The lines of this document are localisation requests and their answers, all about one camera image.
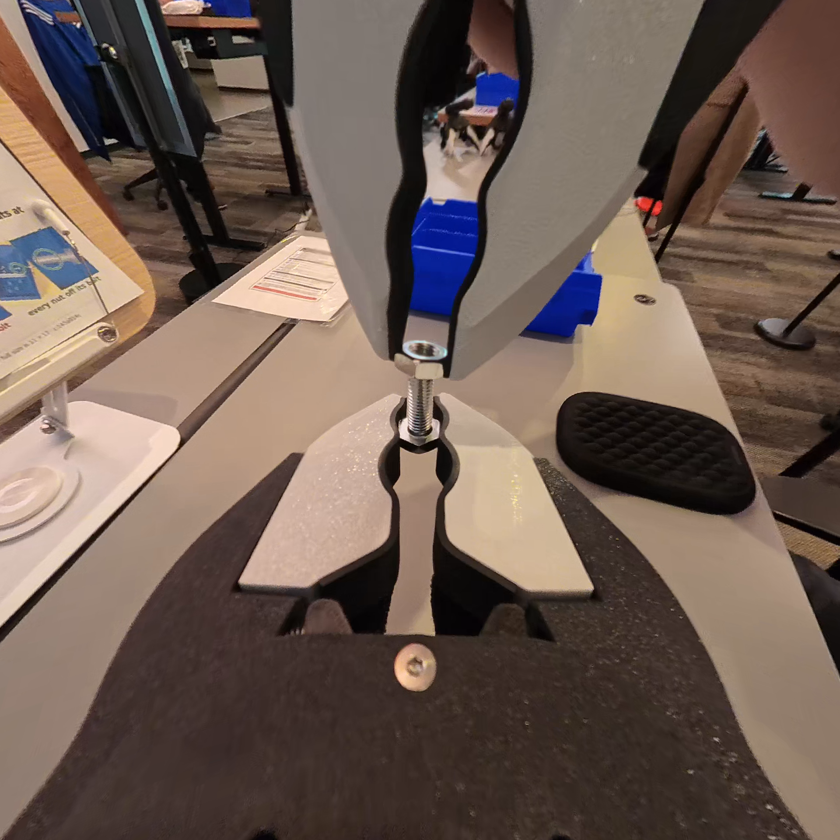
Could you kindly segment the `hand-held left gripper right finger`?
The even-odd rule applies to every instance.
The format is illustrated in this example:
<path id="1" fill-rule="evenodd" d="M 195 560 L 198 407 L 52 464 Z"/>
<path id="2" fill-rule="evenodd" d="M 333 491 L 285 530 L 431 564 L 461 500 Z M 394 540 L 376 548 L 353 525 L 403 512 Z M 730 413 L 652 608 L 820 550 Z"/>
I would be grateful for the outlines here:
<path id="1" fill-rule="evenodd" d="M 520 601 L 588 599 L 594 585 L 530 451 L 488 416 L 444 393 L 440 542 L 453 560 Z"/>

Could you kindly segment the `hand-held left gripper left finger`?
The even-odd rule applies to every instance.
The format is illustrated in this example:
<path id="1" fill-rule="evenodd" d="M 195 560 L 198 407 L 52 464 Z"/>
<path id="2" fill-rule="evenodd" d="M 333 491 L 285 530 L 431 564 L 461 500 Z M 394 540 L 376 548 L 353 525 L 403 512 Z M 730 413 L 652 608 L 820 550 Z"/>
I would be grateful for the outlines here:
<path id="1" fill-rule="evenodd" d="M 403 398 L 384 396 L 306 450 L 251 554 L 244 591 L 383 599 L 398 572 Z"/>

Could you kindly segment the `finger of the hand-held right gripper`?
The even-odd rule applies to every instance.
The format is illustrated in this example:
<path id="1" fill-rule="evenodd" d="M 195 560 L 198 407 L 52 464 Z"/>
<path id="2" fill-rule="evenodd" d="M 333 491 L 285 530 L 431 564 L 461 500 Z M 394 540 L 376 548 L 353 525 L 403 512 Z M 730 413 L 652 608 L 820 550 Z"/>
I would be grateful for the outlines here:
<path id="1" fill-rule="evenodd" d="M 643 172 L 638 159 L 702 2 L 526 2 L 531 76 L 459 300 L 448 376 L 466 378 L 528 327 Z"/>
<path id="2" fill-rule="evenodd" d="M 373 351 L 400 351 L 427 178 L 433 2 L 291 2 L 293 127 L 323 232 Z"/>

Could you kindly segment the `steel hex bolt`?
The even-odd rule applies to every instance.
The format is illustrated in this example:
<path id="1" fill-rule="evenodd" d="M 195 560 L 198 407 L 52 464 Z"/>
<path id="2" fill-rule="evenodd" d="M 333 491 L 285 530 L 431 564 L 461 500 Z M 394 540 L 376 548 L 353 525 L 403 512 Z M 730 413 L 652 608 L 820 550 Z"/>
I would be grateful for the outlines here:
<path id="1" fill-rule="evenodd" d="M 434 399 L 434 381 L 410 377 L 405 416 L 397 425 L 400 446 L 406 452 L 424 454 L 439 445 L 445 429 L 446 416 Z"/>

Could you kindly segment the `steel hex nut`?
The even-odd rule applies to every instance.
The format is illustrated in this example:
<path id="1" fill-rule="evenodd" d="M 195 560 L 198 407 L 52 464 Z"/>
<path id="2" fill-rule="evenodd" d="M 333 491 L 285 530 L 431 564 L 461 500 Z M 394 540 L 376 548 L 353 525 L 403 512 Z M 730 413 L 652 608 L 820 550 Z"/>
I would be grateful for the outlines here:
<path id="1" fill-rule="evenodd" d="M 404 342 L 402 351 L 394 356 L 394 364 L 397 370 L 410 378 L 435 381 L 444 377 L 447 357 L 448 350 L 444 345 L 416 339 Z"/>

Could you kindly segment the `person's right forearm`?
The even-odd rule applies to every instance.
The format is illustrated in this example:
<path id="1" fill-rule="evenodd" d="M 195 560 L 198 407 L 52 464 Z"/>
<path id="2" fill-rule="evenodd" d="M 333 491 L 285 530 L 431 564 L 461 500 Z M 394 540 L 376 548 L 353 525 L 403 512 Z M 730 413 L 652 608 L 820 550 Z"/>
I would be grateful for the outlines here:
<path id="1" fill-rule="evenodd" d="M 790 173 L 839 197 L 839 2 L 783 1 L 739 68 Z"/>

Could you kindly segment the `black textured wrist pad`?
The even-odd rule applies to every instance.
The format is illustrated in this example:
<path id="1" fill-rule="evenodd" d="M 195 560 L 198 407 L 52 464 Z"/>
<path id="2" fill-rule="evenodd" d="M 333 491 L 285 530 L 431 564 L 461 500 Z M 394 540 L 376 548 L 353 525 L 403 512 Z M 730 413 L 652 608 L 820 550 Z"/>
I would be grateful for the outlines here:
<path id="1" fill-rule="evenodd" d="M 555 440 L 560 459 L 577 476 L 630 496 L 731 516 L 757 495 L 733 433 L 674 406 L 579 392 L 560 406 Z"/>

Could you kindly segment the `paper sheet in plastic sleeve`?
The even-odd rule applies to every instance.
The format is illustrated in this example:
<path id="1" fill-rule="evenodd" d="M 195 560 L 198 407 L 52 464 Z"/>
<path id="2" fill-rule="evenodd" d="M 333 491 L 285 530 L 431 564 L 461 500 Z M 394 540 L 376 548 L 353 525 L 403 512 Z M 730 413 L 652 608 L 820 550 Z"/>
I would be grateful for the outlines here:
<path id="1" fill-rule="evenodd" d="M 349 302 L 326 238 L 307 234 L 280 246 L 215 299 L 283 319 L 332 321 Z"/>

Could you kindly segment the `black office chair base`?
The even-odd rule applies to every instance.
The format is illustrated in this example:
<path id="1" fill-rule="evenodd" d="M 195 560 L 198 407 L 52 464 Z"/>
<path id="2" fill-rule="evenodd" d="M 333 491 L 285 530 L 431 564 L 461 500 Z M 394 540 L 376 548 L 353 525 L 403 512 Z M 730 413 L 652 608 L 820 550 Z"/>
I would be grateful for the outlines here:
<path id="1" fill-rule="evenodd" d="M 154 184 L 154 202 L 158 210 L 164 211 L 170 208 L 168 204 L 168 200 L 163 198 L 163 193 L 167 193 L 167 188 L 163 183 L 162 179 L 158 175 L 158 172 L 155 168 L 143 173 L 139 177 L 131 180 L 126 185 L 122 187 L 121 196 L 123 200 L 127 202 L 134 201 L 134 194 L 133 191 L 141 186 L 145 186 L 148 184 Z M 194 184 L 191 183 L 189 178 L 183 177 L 182 178 L 182 186 L 185 190 L 185 194 L 188 197 L 188 200 L 193 204 L 201 205 L 202 201 L 198 197 L 197 193 L 195 192 Z"/>

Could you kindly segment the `blue plastic bin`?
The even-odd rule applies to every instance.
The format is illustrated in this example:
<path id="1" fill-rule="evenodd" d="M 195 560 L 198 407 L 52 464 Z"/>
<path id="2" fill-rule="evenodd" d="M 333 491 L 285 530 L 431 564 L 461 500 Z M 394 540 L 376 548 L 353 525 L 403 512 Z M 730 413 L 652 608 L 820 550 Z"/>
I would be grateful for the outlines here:
<path id="1" fill-rule="evenodd" d="M 449 317 L 456 294 L 472 267 L 477 245 L 475 202 L 448 199 L 437 203 L 426 198 L 417 210 L 412 233 L 412 310 Z M 527 330 L 571 337 L 577 327 L 593 324 L 601 290 L 602 275 L 595 271 L 592 253 L 588 253 Z"/>

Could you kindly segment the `rounded wooden board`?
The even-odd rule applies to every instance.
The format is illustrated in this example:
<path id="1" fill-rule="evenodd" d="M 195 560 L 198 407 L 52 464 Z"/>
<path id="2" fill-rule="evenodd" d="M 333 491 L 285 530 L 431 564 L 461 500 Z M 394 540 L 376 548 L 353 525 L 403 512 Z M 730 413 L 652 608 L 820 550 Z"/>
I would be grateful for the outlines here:
<path id="1" fill-rule="evenodd" d="M 26 412 L 38 399 L 79 371 L 138 335 L 154 310 L 149 271 L 128 240 L 30 122 L 2 90 L 2 146 L 41 186 L 60 211 L 141 288 L 141 295 L 104 321 L 80 331 L 13 374 L 2 377 L 2 424 Z"/>

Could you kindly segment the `blue hanging garment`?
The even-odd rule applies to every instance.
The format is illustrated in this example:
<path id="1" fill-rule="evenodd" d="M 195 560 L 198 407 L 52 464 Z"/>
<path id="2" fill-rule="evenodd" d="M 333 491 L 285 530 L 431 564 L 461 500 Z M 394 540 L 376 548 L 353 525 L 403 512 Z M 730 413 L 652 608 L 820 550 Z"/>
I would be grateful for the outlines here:
<path id="1" fill-rule="evenodd" d="M 74 14 L 68 1 L 19 1 L 28 32 L 47 76 L 89 151 L 109 161 L 102 117 L 88 70 L 98 67 L 91 39 L 78 24 L 59 19 Z"/>

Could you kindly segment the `black office chair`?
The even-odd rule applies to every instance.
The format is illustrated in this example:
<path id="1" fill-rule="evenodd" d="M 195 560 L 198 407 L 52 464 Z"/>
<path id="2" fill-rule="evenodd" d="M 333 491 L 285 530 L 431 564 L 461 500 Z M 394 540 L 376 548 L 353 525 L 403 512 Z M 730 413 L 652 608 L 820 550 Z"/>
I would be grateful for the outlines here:
<path id="1" fill-rule="evenodd" d="M 839 544 L 839 489 L 808 475 L 838 449 L 836 427 L 779 475 L 761 481 L 774 519 L 833 544 Z"/>

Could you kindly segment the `colour printed instruction sheet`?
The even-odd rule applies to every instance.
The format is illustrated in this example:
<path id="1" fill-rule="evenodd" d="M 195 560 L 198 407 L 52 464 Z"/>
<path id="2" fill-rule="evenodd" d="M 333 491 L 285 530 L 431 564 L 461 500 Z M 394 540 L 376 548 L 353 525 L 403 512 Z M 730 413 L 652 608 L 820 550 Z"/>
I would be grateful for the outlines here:
<path id="1" fill-rule="evenodd" d="M 1 376 L 104 321 L 140 286 L 1 149 Z"/>

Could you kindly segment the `black stanchion post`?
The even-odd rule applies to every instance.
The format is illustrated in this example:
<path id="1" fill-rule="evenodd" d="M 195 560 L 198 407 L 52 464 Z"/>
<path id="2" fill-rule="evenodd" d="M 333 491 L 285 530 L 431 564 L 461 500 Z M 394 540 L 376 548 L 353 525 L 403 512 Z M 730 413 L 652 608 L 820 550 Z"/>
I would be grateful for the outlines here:
<path id="1" fill-rule="evenodd" d="M 816 335 L 805 326 L 805 320 L 828 299 L 838 286 L 839 275 L 836 275 L 793 318 L 765 318 L 754 323 L 754 331 L 762 340 L 786 350 L 813 349 L 816 344 Z"/>

